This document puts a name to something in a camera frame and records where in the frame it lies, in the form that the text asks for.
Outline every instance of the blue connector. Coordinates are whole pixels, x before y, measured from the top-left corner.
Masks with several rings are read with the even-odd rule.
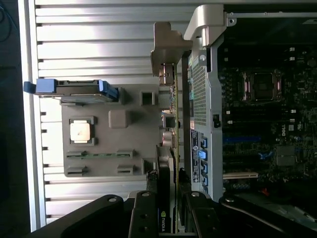
[[[203,192],[205,192],[206,194],[208,194],[208,187],[203,185]]]
[[[194,100],[194,92],[189,93],[189,100]]]
[[[202,166],[202,171],[205,174],[208,174],[208,165],[205,165],[203,162],[201,162],[201,166]]]
[[[259,153],[259,155],[260,155],[260,160],[265,160],[273,156],[273,151],[269,152],[268,154]]]
[[[41,78],[36,80],[36,85],[24,82],[23,91],[31,94],[56,93],[57,81],[53,78]]]
[[[208,177],[203,176],[203,183],[208,186]]]
[[[108,82],[99,80],[99,91],[106,94],[107,97],[110,97],[114,100],[119,99],[119,92],[116,88],[112,87]]]
[[[208,148],[207,138],[203,138],[201,141],[201,146],[204,148]]]
[[[199,150],[199,151],[198,151],[198,156],[199,156],[201,159],[207,161],[207,151],[206,151],[206,150]]]

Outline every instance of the pcie slot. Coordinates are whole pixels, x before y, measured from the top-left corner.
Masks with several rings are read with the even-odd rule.
[[[256,172],[235,172],[223,174],[223,179],[257,179],[259,174]]]

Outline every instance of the cable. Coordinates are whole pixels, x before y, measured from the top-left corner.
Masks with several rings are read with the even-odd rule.
[[[6,37],[4,37],[3,39],[0,40],[0,42],[5,42],[11,36],[12,26],[15,28],[15,30],[17,31],[18,34],[19,34],[19,29],[18,29],[17,25],[15,24],[10,13],[3,7],[3,3],[1,1],[0,1],[0,12],[1,12],[0,23],[4,23],[5,18],[8,19],[8,26],[9,26],[8,33],[7,33]]]

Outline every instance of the capacitor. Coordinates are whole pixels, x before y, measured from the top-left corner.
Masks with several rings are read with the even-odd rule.
[[[172,147],[172,140],[163,140],[164,147]]]
[[[163,131],[163,140],[171,140],[173,133],[171,131]]]

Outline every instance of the cpu socket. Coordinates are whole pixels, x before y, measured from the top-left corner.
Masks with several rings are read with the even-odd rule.
[[[256,103],[281,100],[281,72],[278,69],[245,71],[243,78],[243,101]]]
[[[94,117],[69,119],[70,144],[74,145],[95,145],[94,138]]]

